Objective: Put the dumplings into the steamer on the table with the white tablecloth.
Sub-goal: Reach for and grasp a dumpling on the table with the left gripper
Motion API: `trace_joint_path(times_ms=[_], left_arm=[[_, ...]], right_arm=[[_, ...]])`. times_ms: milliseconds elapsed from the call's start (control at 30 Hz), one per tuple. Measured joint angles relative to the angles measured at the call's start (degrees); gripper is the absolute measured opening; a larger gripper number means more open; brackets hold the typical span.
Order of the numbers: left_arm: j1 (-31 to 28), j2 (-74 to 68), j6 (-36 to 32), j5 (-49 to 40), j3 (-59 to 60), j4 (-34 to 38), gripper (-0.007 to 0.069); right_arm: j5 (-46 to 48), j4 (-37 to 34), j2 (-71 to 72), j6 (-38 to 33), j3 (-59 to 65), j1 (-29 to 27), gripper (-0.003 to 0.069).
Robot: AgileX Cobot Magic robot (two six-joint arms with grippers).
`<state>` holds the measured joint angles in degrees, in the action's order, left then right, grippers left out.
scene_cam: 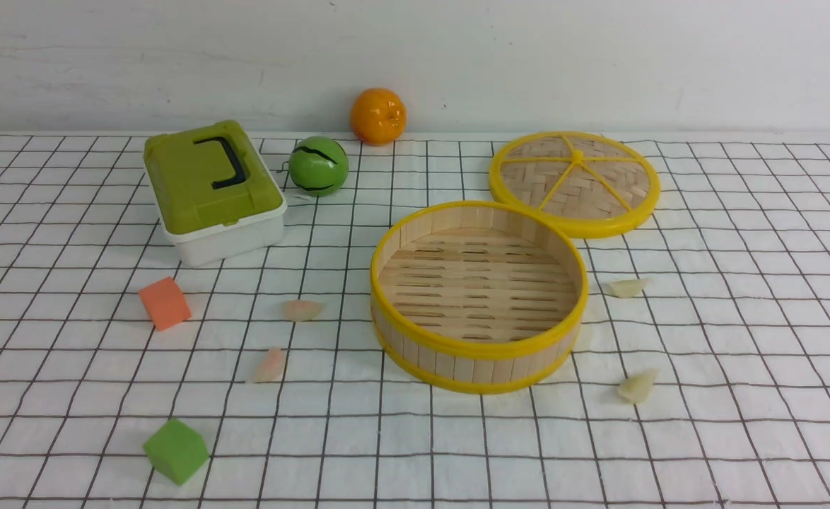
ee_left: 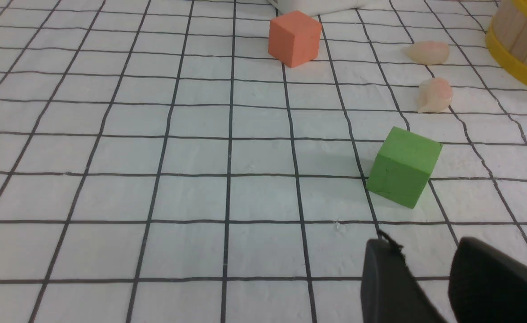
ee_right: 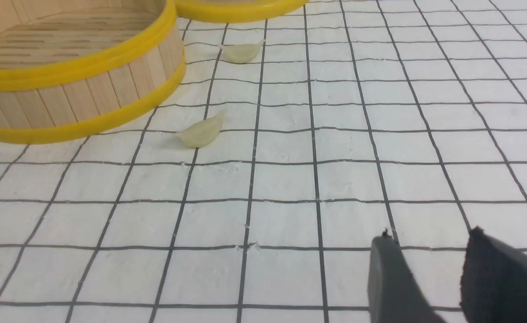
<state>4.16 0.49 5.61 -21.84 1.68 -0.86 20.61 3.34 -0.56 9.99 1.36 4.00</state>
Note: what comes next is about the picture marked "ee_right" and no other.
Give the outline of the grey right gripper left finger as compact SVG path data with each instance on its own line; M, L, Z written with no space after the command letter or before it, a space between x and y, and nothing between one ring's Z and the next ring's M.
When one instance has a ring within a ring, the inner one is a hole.
M443 323L423 296L399 244L384 230L371 242L368 276L372 323Z

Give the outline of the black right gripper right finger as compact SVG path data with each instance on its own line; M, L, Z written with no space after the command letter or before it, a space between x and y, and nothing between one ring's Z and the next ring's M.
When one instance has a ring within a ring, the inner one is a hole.
M527 255L475 227L461 277L469 323L527 323Z

